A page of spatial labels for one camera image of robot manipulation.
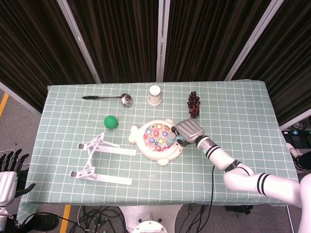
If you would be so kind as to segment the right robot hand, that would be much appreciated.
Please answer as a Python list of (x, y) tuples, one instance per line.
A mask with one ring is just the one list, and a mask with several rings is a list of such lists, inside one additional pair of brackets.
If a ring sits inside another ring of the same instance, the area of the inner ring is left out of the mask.
[(186, 147), (189, 144), (197, 145), (205, 137), (204, 130), (193, 118), (180, 121), (172, 126), (171, 130), (177, 135), (177, 142), (182, 147)]

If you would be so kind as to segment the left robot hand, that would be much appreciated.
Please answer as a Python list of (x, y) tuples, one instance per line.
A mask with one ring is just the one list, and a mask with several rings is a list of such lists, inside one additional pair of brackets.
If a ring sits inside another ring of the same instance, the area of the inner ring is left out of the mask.
[(35, 183), (26, 187), (28, 169), (22, 170), (24, 161), (29, 154), (21, 157), (22, 149), (0, 157), (0, 206), (10, 205), (15, 198), (29, 193), (35, 187)]

